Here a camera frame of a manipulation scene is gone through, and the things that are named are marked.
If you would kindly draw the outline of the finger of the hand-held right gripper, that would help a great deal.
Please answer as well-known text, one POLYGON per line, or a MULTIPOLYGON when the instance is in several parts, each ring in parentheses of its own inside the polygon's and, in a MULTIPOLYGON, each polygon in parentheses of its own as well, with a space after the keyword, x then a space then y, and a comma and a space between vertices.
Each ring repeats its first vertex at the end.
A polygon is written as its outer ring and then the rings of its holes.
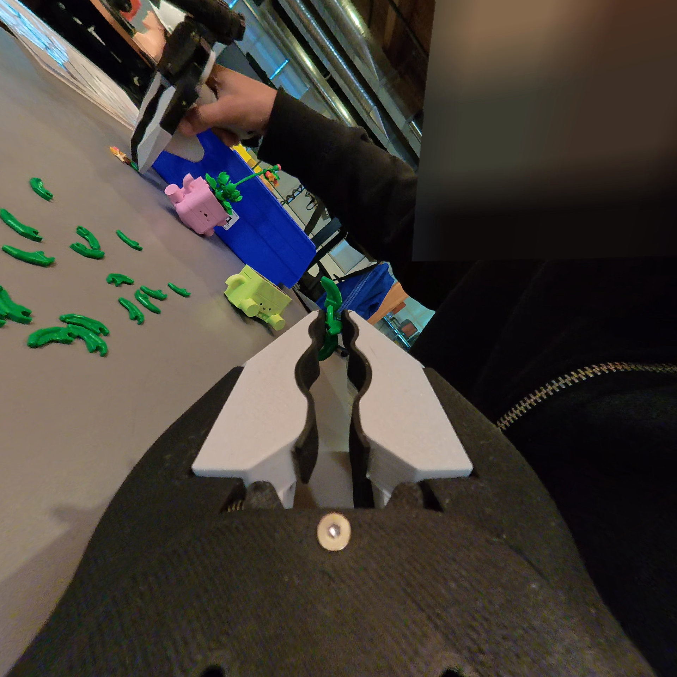
POLYGON ((130 141, 131 161, 135 168, 140 171, 142 165, 141 142, 147 136, 151 129, 152 122, 156 116, 158 103, 163 94, 163 76, 161 73, 154 73, 148 90, 141 102, 141 107, 133 128, 130 141))
POLYGON ((156 116, 147 136, 141 142, 141 170, 147 173, 160 153, 167 147, 183 117, 183 96, 174 86, 163 86, 156 116))

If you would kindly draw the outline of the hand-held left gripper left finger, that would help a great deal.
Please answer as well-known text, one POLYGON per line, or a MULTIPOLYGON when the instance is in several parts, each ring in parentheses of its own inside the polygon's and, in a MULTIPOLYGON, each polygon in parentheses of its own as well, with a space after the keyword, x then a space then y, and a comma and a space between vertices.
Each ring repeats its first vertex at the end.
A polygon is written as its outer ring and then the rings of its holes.
POLYGON ((199 477, 266 481, 284 508, 317 462, 317 381, 324 312, 313 311, 234 370, 235 385, 208 433, 192 471, 199 477))

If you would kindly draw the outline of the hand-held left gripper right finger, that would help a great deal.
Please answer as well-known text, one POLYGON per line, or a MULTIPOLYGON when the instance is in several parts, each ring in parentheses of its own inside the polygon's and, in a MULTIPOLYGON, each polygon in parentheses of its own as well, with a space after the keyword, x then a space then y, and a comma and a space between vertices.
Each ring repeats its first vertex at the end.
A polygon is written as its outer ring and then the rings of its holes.
POLYGON ((344 312, 354 390, 349 459, 356 508, 384 508, 402 483, 473 470, 423 365, 354 311, 344 312))

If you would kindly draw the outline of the green spiky plant stem piece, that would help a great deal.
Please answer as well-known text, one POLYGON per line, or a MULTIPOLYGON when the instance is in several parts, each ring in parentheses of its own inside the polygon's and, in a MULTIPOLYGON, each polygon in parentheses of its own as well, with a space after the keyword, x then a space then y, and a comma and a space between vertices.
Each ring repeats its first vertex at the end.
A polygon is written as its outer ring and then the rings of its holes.
POLYGON ((340 312, 343 306, 343 297, 336 283, 327 276, 322 276, 320 283, 326 292, 324 301, 324 343, 318 352, 318 359, 322 362, 327 360, 338 347, 338 337, 343 330, 340 312))

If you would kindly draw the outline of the person's right forearm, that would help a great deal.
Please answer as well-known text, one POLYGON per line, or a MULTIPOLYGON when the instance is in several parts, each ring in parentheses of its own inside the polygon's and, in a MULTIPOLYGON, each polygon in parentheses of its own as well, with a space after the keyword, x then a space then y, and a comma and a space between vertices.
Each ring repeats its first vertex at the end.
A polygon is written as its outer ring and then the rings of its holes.
POLYGON ((282 90, 259 157, 299 179, 352 244, 404 278, 412 265, 417 189, 410 166, 374 145, 363 129, 327 119, 282 90))

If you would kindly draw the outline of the person's right hand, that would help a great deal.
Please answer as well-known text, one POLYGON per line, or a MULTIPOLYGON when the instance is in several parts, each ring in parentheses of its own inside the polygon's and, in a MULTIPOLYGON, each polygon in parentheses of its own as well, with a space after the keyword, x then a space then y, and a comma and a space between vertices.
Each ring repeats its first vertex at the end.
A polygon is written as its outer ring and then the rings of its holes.
POLYGON ((275 89, 220 65, 213 67, 206 85, 215 101, 187 111, 178 131, 196 136, 212 130, 230 148, 266 134, 277 96, 275 89))

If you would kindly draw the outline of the pink toy flower pot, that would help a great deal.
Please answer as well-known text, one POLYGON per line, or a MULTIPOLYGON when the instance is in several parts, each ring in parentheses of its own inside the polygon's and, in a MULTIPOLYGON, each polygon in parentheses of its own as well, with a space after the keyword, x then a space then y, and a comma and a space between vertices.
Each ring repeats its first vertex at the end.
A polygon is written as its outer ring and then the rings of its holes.
POLYGON ((169 184, 165 188, 165 195, 185 226, 199 235, 212 236, 217 227, 228 230, 239 220, 233 205, 242 200, 239 189, 241 184, 260 177, 275 187, 279 181, 280 169, 281 165, 273 165, 237 182, 233 182, 225 172, 217 177, 209 174, 192 177, 187 174, 182 185, 169 184))

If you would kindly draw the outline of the open instruction booklet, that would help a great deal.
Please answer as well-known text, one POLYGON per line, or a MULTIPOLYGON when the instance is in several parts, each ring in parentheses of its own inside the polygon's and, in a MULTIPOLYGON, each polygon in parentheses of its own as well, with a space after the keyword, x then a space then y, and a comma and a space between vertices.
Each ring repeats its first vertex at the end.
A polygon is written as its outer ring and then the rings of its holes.
POLYGON ((101 68, 17 1, 1 2, 1 25, 40 67, 131 131, 138 107, 101 68))

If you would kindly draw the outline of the lime green toy flower pot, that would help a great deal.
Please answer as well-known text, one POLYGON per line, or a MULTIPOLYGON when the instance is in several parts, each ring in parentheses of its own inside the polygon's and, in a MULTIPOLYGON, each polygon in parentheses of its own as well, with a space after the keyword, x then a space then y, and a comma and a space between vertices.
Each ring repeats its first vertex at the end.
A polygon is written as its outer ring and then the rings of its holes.
POLYGON ((224 295, 235 308, 247 317, 258 317, 275 331, 283 329, 283 312, 291 298, 281 288, 249 265, 229 276, 225 285, 224 295))

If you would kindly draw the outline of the metal ceiling ducts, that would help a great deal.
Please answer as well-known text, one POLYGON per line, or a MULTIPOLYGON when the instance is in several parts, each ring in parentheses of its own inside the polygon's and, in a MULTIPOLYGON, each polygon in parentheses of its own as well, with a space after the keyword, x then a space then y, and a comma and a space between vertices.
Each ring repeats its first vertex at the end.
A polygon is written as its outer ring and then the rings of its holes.
POLYGON ((328 113, 417 168, 434 1, 244 1, 328 113))

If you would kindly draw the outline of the blue bag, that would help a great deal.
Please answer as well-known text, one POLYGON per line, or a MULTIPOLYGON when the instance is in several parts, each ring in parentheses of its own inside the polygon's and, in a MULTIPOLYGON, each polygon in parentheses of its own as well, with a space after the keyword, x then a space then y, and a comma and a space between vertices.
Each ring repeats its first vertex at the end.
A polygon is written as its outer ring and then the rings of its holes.
POLYGON ((381 306, 395 282, 387 262, 376 263, 334 280, 343 301, 335 317, 350 310, 363 319, 369 319, 381 306))

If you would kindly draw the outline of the blue plastic bin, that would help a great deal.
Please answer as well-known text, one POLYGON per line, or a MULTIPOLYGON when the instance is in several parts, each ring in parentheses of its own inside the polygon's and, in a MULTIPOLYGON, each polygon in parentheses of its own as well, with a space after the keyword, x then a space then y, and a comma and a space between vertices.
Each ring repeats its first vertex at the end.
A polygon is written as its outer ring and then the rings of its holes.
MULTIPOLYGON (((226 147, 212 131, 198 135, 205 155, 198 163, 162 152, 153 169, 167 183, 181 184, 186 174, 193 177, 208 173, 216 178, 221 172, 239 182, 253 174, 237 153, 226 147)), ((259 274, 278 286, 293 287, 310 267, 316 248, 297 225, 264 181, 254 177, 238 186, 242 200, 233 205, 229 224, 216 227, 215 235, 234 254, 259 274)))

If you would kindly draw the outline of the person's black jacket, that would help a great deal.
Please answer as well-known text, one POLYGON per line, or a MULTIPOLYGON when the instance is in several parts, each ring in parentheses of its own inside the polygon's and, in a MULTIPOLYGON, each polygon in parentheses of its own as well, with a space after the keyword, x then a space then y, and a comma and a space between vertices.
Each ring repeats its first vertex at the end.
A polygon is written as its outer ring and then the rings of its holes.
POLYGON ((676 675, 676 258, 413 264, 412 349, 520 451, 598 591, 676 675))

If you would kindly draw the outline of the group of green leaf pieces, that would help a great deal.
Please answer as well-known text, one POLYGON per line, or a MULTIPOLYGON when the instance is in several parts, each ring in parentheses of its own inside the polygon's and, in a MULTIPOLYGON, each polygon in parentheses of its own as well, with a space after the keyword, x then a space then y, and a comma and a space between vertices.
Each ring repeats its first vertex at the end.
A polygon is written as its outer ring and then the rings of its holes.
MULTIPOLYGON (((1 221, 19 236, 31 242, 41 243, 43 236, 38 229, 21 222, 6 208, 1 209, 1 221)), ((80 241, 69 244, 69 249, 89 260, 101 261, 106 257, 101 242, 89 228, 77 225, 75 232, 80 241)), ((11 258, 26 263, 30 266, 42 268, 53 267, 55 257, 46 255, 42 250, 23 250, 9 244, 3 244, 1 251, 11 258)), ((144 310, 154 314, 160 314, 161 310, 157 302, 164 301, 168 295, 164 288, 151 288, 140 284, 134 289, 134 300, 119 297, 118 304, 128 313, 129 320, 138 326, 145 323, 144 310)), ((49 344, 71 345, 77 340, 85 343, 89 353, 97 353, 100 357, 108 354, 108 345, 105 338, 110 331, 105 323, 81 313, 64 313, 58 318, 58 326, 38 328, 32 332, 26 344, 31 349, 40 349, 49 344)), ((12 299, 6 286, 1 286, 1 325, 5 326, 8 321, 16 324, 31 325, 34 320, 32 309, 17 303, 12 299)))

